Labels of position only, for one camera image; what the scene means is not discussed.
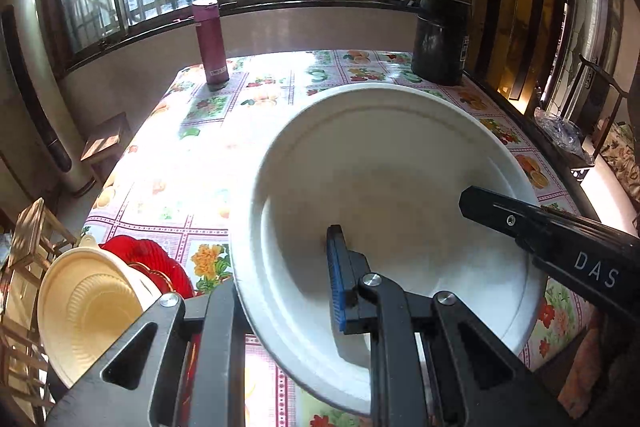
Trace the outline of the wooden chair left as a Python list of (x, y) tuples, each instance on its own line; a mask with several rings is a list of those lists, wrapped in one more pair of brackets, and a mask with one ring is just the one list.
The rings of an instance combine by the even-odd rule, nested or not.
[(1, 404), (21, 426), (42, 426), (54, 406), (37, 298), (53, 261), (77, 243), (41, 198), (17, 217), (1, 270)]

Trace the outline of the clear plastic bag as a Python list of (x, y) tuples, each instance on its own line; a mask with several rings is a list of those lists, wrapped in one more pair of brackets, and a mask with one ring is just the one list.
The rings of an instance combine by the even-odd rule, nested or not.
[(591, 161), (582, 148), (582, 132), (571, 121), (540, 107), (535, 109), (534, 121), (556, 148), (585, 162)]

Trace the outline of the white tower air conditioner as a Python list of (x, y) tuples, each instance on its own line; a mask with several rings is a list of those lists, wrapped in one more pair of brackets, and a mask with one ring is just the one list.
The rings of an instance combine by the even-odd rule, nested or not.
[(37, 0), (1, 0), (1, 44), (50, 164), (70, 194), (86, 194), (93, 187), (94, 176), (80, 161), (85, 142), (58, 89)]

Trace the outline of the red glass plate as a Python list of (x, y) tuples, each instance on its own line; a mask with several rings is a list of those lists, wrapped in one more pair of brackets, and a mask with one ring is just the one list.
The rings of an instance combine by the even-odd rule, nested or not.
[(129, 268), (145, 275), (162, 294), (172, 291), (183, 299), (195, 296), (183, 267), (151, 239), (119, 235), (100, 244), (100, 247), (119, 257)]

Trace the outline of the dark wooden chair right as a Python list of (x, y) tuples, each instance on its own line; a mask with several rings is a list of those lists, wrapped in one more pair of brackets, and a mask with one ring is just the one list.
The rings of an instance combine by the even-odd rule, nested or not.
[(608, 132), (628, 91), (598, 64), (578, 54), (577, 74), (570, 84), (560, 118), (570, 138), (570, 150), (563, 154), (572, 170), (590, 169), (604, 149)]

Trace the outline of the floral plastic tablecloth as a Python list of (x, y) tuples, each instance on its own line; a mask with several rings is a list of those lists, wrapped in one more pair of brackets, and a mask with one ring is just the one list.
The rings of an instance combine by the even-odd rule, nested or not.
[[(356, 84), (412, 88), (476, 118), (514, 156), (542, 205), (576, 211), (566, 187), (515, 121), (475, 82), (442, 87), (411, 72), (405, 53), (312, 51), (230, 61), (227, 87), (209, 91), (204, 70), (178, 72), (104, 183), (84, 225), (97, 242), (151, 239), (207, 294), (230, 277), (230, 211), (239, 170), (236, 146), (262, 108), (288, 108), (323, 91)], [(548, 281), (521, 360), (553, 392), (563, 387), (592, 309)]]

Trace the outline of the cream plastic bowl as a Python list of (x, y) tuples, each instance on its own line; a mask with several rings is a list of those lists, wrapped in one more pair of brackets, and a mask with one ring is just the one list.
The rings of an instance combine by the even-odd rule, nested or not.
[(149, 277), (90, 235), (53, 261), (38, 291), (37, 323), (63, 385), (73, 387), (158, 298)]

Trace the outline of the floral cushion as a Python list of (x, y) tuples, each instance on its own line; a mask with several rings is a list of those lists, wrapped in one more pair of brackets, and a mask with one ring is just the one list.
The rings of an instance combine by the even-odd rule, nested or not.
[(634, 205), (639, 206), (639, 164), (634, 156), (634, 135), (629, 124), (612, 124), (600, 155)]

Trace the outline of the black cylindrical container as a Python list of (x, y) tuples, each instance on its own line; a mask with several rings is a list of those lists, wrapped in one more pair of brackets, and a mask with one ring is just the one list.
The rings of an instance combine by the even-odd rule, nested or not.
[(442, 86), (460, 83), (469, 46), (469, 0), (420, 0), (411, 70)]

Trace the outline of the magenta thermos bottle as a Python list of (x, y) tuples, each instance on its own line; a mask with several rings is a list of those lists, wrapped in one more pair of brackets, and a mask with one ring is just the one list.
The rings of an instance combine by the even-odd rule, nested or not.
[(192, 14), (207, 87), (210, 91), (218, 91), (229, 81), (218, 1), (196, 0), (192, 4)]

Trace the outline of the white paper bowl large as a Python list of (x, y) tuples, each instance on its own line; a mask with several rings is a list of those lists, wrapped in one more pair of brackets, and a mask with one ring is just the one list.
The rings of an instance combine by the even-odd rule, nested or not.
[(332, 88), (258, 110), (236, 146), (230, 254), (250, 326), (296, 384), (370, 410), (370, 345), (332, 310), (326, 231), (406, 291), (451, 291), (513, 352), (546, 279), (510, 237), (465, 219), (469, 186), (535, 202), (514, 156), (454, 104), (386, 83)]

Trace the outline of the small wooden stool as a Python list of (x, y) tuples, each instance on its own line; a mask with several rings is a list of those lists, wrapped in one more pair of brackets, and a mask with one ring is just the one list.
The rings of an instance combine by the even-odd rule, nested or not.
[(93, 129), (82, 150), (80, 161), (87, 165), (96, 165), (107, 158), (119, 158), (131, 139), (127, 116), (125, 113), (119, 113)]

